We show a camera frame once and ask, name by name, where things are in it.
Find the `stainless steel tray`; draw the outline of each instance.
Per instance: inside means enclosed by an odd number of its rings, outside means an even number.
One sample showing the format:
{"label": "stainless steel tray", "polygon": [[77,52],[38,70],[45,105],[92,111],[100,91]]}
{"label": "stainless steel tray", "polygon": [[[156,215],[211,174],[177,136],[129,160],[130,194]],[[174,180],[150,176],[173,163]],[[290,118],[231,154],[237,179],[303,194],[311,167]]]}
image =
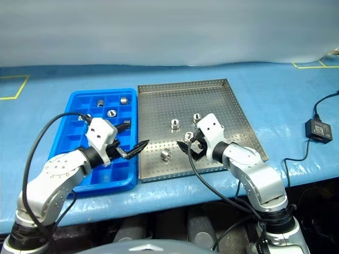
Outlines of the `stainless steel tray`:
{"label": "stainless steel tray", "polygon": [[[264,161],[268,160],[226,79],[138,86],[138,105],[139,140],[150,140],[139,156],[142,182],[193,174],[187,155],[176,141],[183,141],[186,132],[195,130],[194,113],[202,117],[214,113],[225,127],[227,141],[254,148]],[[171,119],[179,120],[179,130],[171,129]],[[172,153],[167,162],[160,158],[165,148]],[[196,167],[201,173],[225,169],[205,157]]]}

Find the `white backdrop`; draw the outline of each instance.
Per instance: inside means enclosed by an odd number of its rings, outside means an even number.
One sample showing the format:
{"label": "white backdrop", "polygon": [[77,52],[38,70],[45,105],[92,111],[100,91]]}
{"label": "white backdrop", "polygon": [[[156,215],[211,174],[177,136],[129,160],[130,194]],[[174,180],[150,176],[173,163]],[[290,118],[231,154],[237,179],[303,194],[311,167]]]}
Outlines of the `white backdrop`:
{"label": "white backdrop", "polygon": [[309,62],[338,0],[0,0],[0,66]]}

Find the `metal nut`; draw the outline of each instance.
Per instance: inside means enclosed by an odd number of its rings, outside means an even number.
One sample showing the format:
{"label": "metal nut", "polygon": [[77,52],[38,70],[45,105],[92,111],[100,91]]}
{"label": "metal nut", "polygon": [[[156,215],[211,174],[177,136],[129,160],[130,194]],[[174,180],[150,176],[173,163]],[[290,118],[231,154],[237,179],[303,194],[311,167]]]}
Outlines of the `metal nut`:
{"label": "metal nut", "polygon": [[184,136],[184,142],[186,143],[186,144],[188,144],[189,142],[190,142],[190,140],[192,139],[192,137],[193,137],[193,132],[191,132],[191,131],[188,131],[188,132],[186,132],[185,133],[185,136]]}
{"label": "metal nut", "polygon": [[80,115],[80,116],[78,117],[78,121],[83,121],[83,120],[84,120],[83,117]]}
{"label": "metal nut", "polygon": [[198,123],[201,120],[201,115],[199,113],[195,113],[193,115],[193,123]]}
{"label": "metal nut", "polygon": [[178,119],[172,119],[171,120],[171,129],[177,130],[180,128],[179,120]]}
{"label": "metal nut", "polygon": [[98,102],[96,103],[96,106],[97,107],[103,107],[104,106],[104,100],[103,99],[98,100]]}
{"label": "metal nut", "polygon": [[123,104],[128,104],[128,98],[126,97],[121,97],[120,98],[120,103],[123,105]]}
{"label": "metal nut", "polygon": [[160,158],[164,161],[168,161],[171,157],[171,151],[168,148],[165,148],[161,151]]}
{"label": "metal nut", "polygon": [[116,110],[108,110],[107,111],[107,116],[108,117],[116,117],[117,116],[117,111]]}

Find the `black cable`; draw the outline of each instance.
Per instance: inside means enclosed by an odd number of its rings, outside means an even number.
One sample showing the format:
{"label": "black cable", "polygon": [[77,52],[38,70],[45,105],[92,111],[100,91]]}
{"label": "black cable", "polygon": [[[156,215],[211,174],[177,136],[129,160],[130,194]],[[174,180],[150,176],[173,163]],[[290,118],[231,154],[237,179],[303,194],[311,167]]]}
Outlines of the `black cable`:
{"label": "black cable", "polygon": [[192,158],[192,150],[191,150],[191,145],[192,145],[192,140],[190,140],[189,144],[188,144],[188,156],[189,156],[189,161],[192,167],[193,172],[195,173],[195,175],[198,177],[198,179],[207,187],[209,188],[214,194],[216,194],[218,197],[220,197],[222,200],[224,200],[226,203],[233,205],[234,207],[238,208],[239,210],[246,212],[246,213],[250,213],[251,211],[249,209],[244,208],[243,206],[235,203],[234,201],[228,199],[227,197],[225,197],[223,194],[221,194],[220,192],[218,192],[216,189],[214,189],[211,185],[209,185],[202,177],[201,175],[198,173],[197,169],[195,168],[194,162],[193,162],[193,158]]}
{"label": "black cable", "polygon": [[83,119],[85,119],[86,121],[89,119],[88,116],[81,114],[81,113],[76,113],[76,112],[68,112],[68,113],[62,113],[59,114],[55,117],[53,117],[40,131],[39,135],[37,136],[36,140],[33,143],[33,146],[28,154],[27,157],[27,161],[26,161],[26,165],[25,165],[25,171],[23,174],[23,184],[22,184],[22,203],[28,213],[28,215],[30,216],[30,218],[32,219],[32,221],[37,225],[37,228],[41,231],[41,233],[43,233],[43,235],[48,239],[49,243],[51,244],[51,250],[52,247],[55,247],[55,249],[58,252],[56,243],[52,237],[52,233],[49,232],[38,220],[38,218],[35,216],[35,214],[33,213],[33,211],[31,210],[29,204],[28,204],[28,200],[27,200],[27,184],[28,184],[28,174],[30,171],[30,166],[31,166],[31,162],[33,159],[33,155],[35,150],[37,149],[37,146],[40,142],[40,140],[42,139],[43,135],[46,133],[46,131],[48,130],[48,128],[59,118],[66,116],[66,115],[79,115],[82,116]]}
{"label": "black cable", "polygon": [[68,211],[72,208],[72,206],[75,204],[76,200],[77,200],[77,195],[75,193],[74,190],[72,190],[72,194],[73,194],[73,201],[72,203],[66,208],[66,210],[62,213],[62,215],[59,217],[59,219],[56,221],[55,225],[54,225],[54,229],[53,231],[57,228],[58,224],[60,223],[60,221],[65,217],[66,213],[68,213]]}
{"label": "black cable", "polygon": [[222,238],[225,237],[225,235],[227,235],[227,233],[229,231],[231,231],[232,229],[236,228],[237,226],[243,224],[244,222],[248,221],[249,219],[251,219],[253,216],[252,215],[248,215],[244,218],[242,218],[241,220],[237,221],[236,223],[234,223],[232,226],[230,226],[227,230],[225,230],[220,236],[219,238],[215,241],[215,243],[213,244],[212,250],[215,250],[216,247],[218,246],[219,242],[222,240]]}
{"label": "black cable", "polygon": [[320,102],[322,102],[323,100],[325,100],[325,99],[328,99],[328,98],[331,98],[331,97],[334,97],[334,96],[337,96],[337,95],[339,95],[339,90],[338,90],[338,92],[336,92],[336,93],[334,93],[334,94],[330,94],[330,95],[325,96],[324,98],[322,98],[320,101],[318,101],[318,102],[314,105],[314,119],[315,119],[315,120],[321,121],[321,120],[320,120],[320,117],[319,117],[319,115],[318,115],[318,111],[317,111],[317,106],[318,106],[318,104],[319,104]]}
{"label": "black cable", "polygon": [[309,143],[310,143],[311,139],[307,140],[307,146],[306,146],[306,155],[305,157],[303,157],[302,159],[291,159],[291,158],[284,158],[284,163],[285,163],[285,168],[286,168],[286,177],[287,177],[287,187],[290,188],[291,187],[291,180],[290,180],[290,174],[288,171],[288,167],[287,167],[287,160],[291,160],[291,161],[303,161],[306,160],[307,156],[308,156],[308,148],[309,148]]}

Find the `blue plastic tray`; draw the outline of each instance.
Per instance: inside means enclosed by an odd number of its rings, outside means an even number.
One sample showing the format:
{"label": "blue plastic tray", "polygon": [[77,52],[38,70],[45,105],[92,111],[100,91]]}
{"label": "blue plastic tray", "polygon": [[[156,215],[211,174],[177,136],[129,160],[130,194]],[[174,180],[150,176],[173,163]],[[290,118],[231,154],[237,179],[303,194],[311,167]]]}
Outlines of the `blue plastic tray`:
{"label": "blue plastic tray", "polygon": [[[127,97],[127,105],[120,104],[120,98]],[[103,107],[97,107],[98,100],[103,99]],[[108,110],[116,110],[116,117],[107,117]],[[117,135],[120,147],[130,150],[138,140],[137,128],[137,95],[134,89],[109,89],[73,92],[68,100],[65,112],[80,112],[92,117],[102,117],[113,125],[131,121],[131,129]],[[49,158],[60,153],[70,152],[79,146],[88,147],[85,136],[88,126],[85,121],[79,121],[78,116],[63,117]],[[74,188],[78,195],[97,195],[117,191],[126,191],[136,186],[138,181],[138,158],[130,160],[119,158],[109,166],[99,166]]]}

